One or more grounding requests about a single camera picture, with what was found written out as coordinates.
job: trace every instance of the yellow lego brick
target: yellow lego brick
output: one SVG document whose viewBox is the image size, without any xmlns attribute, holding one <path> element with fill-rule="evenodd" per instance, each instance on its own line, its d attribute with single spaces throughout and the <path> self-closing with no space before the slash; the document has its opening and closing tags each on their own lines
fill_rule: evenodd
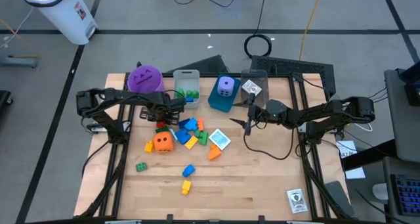
<svg viewBox="0 0 420 224">
<path fill-rule="evenodd" d="M 182 184 L 182 194 L 183 195 L 187 195 L 190 192 L 191 189 L 191 181 L 184 181 L 184 183 Z"/>
<path fill-rule="evenodd" d="M 144 147 L 144 151 L 153 152 L 153 141 L 149 141 L 146 143 L 146 146 Z"/>
<path fill-rule="evenodd" d="M 188 149 L 191 149 L 194 145 L 196 145 L 196 142 L 198 141 L 197 137 L 192 136 L 191 139 L 185 144 L 185 147 Z"/>
</svg>

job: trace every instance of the keyboard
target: keyboard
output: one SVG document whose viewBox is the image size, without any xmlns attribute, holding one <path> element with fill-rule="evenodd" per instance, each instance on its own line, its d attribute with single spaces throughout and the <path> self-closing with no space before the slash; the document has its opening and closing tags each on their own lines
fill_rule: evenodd
<svg viewBox="0 0 420 224">
<path fill-rule="evenodd" d="M 420 177 L 391 175 L 391 183 L 399 214 L 420 217 Z"/>
</svg>

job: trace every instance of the purple container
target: purple container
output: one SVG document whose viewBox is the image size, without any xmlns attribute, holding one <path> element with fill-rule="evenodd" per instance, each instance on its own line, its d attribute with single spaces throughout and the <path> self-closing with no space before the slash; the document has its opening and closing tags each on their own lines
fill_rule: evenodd
<svg viewBox="0 0 420 224">
<path fill-rule="evenodd" d="M 139 66 L 133 70 L 127 81 L 130 91 L 136 93 L 151 93 L 165 90 L 162 73 L 154 66 Z"/>
</svg>

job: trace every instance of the green block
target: green block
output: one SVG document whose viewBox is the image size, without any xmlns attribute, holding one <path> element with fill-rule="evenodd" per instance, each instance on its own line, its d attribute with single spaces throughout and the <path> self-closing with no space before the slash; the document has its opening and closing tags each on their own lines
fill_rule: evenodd
<svg viewBox="0 0 420 224">
<path fill-rule="evenodd" d="M 136 165 L 137 172 L 144 171 L 145 169 L 147 169 L 146 162 L 141 162 L 141 163 Z"/>
<path fill-rule="evenodd" d="M 193 90 L 192 91 L 192 95 L 193 98 L 198 99 L 198 91 L 197 90 Z"/>
<path fill-rule="evenodd" d="M 206 131 L 203 131 L 200 133 L 200 137 L 198 139 L 198 143 L 201 145 L 207 145 L 207 138 L 209 136 L 209 133 Z"/>
<path fill-rule="evenodd" d="M 161 132 L 164 132 L 164 131 L 169 131 L 169 128 L 168 128 L 167 125 L 156 129 L 156 133 L 161 133 Z"/>
<path fill-rule="evenodd" d="M 177 91 L 182 95 L 182 97 L 185 97 L 185 93 L 183 89 L 178 89 Z"/>
</svg>

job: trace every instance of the wooden table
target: wooden table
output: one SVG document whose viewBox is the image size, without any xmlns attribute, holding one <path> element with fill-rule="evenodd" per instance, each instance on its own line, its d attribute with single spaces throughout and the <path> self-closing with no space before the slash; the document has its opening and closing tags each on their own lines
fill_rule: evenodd
<svg viewBox="0 0 420 224">
<path fill-rule="evenodd" d="M 109 74 L 106 87 L 122 89 L 124 77 L 125 74 Z M 304 77 L 311 83 L 322 86 L 318 74 L 307 74 Z M 226 114 L 210 108 L 207 99 L 215 80 L 200 78 L 200 106 L 197 109 L 186 109 L 185 113 L 181 114 L 181 119 L 203 117 L 204 128 L 209 134 L 219 128 L 232 142 L 223 150 L 222 155 L 213 161 L 207 159 L 210 140 L 207 146 L 196 144 L 191 150 L 177 142 L 175 151 L 167 154 L 148 154 L 144 151 L 144 146 L 147 141 L 152 140 L 156 123 L 141 120 L 138 117 L 140 107 L 137 106 L 118 219 L 166 219 L 166 215 L 171 213 L 174 219 L 256 220 L 258 215 L 265 215 L 267 220 L 310 220 L 310 212 L 291 213 L 286 195 L 287 190 L 302 189 L 308 204 L 302 162 L 294 153 L 298 143 L 297 135 L 294 136 L 292 153 L 286 160 L 278 161 L 247 150 L 242 138 L 243 129 L 229 120 L 246 120 L 247 109 L 233 107 Z M 173 88 L 172 78 L 165 78 L 164 81 L 166 89 Z M 271 99 L 277 99 L 292 108 L 287 78 L 270 78 L 268 86 Z M 299 86 L 297 83 L 295 86 L 300 103 Z M 309 106 L 325 102 L 321 89 L 307 83 L 305 89 Z M 116 118 L 118 108 L 110 108 L 107 113 Z M 332 135 L 325 135 L 324 139 L 335 143 Z M 106 140 L 105 133 L 95 135 L 90 153 Z M 252 148 L 265 150 L 275 156 L 285 156 L 291 144 L 291 130 L 277 125 L 267 125 L 264 130 L 254 128 L 247 142 Z M 107 146 L 87 165 L 75 215 L 84 212 L 103 187 L 110 150 L 111 146 Z M 327 183 L 338 180 L 347 191 L 337 148 L 327 143 L 320 144 L 318 152 L 324 181 Z M 148 169 L 136 172 L 135 165 L 139 162 L 146 162 Z M 193 164 L 196 171 L 188 178 L 192 181 L 192 188 L 190 194 L 185 196 L 181 194 L 184 181 L 181 174 L 188 164 Z M 313 187 L 318 216 L 322 216 L 319 192 L 314 185 Z M 111 190 L 107 214 L 111 213 L 113 199 L 114 190 Z"/>
</svg>

